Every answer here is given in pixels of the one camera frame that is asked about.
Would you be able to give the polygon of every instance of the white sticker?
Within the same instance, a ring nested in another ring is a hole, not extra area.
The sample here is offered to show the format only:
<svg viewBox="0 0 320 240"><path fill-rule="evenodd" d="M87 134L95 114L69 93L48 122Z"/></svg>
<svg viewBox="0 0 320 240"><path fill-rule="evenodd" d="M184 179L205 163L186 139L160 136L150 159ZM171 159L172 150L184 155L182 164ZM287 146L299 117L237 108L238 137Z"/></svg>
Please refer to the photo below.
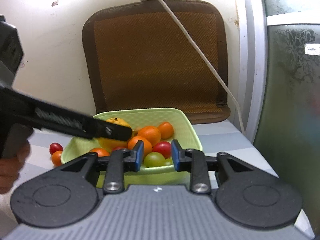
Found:
<svg viewBox="0 0 320 240"><path fill-rule="evenodd" d="M304 53L306 55L317 55L320 56L320 44L319 43L308 43L304 45Z"/></svg>

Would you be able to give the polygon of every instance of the brown woven mat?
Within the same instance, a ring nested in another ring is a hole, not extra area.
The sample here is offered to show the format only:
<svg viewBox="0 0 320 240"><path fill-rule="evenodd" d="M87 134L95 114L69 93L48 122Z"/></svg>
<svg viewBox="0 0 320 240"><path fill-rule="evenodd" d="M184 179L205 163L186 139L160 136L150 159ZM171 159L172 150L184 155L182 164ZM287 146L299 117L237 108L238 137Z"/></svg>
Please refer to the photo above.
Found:
<svg viewBox="0 0 320 240"><path fill-rule="evenodd" d="M223 19L211 4L166 0L227 83ZM227 94L156 0L101 10L82 32L97 112L174 107L192 123L230 115Z"/></svg>

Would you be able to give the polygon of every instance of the fruit basket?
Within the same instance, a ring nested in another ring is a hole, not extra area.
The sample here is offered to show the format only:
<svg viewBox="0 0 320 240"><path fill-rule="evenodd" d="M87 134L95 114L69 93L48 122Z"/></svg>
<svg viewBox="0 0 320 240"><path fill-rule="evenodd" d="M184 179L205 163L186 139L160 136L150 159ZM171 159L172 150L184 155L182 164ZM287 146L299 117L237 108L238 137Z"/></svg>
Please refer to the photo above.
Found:
<svg viewBox="0 0 320 240"><path fill-rule="evenodd" d="M191 123L185 114L178 109L152 108L122 110L104 112L97 114L94 117L101 120L119 117L126 120L133 129L147 125L158 126L162 122L167 121L174 127L174 135L167 141L171 142L173 139L177 139L183 149L193 148L202 150L200 140ZM61 162L64 164L97 147L100 147L100 144L96 139L87 140L74 137L62 152ZM103 177L104 174L101 173L97 187L102 185ZM129 184L188 184L189 173L176 172L173 165L152 168L146 168L144 165L142 165L138 173L126 173L124 176L124 182L126 186Z"/></svg>

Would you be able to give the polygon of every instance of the striped tablecloth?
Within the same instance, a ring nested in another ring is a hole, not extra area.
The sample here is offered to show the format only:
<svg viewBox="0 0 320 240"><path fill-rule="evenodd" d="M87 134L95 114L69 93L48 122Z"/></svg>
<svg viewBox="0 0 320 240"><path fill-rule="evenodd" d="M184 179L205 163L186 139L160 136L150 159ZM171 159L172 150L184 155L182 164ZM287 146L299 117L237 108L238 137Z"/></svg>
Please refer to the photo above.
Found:
<svg viewBox="0 0 320 240"><path fill-rule="evenodd" d="M216 156L218 152L228 152L245 162L276 175L257 149L228 120L213 124L197 124L193 127L199 136L206 155ZM65 147L70 139L70 136L38 130L30 138L31 155L21 170L20 178L15 182L9 193L0 195L0 237L9 233L17 225L9 206L13 190L23 182L52 169L49 145L52 142L58 142ZM209 173L212 188L217 188L218 184L214 172L210 171ZM310 239L314 238L309 220L303 211L301 211L295 226Z"/></svg>

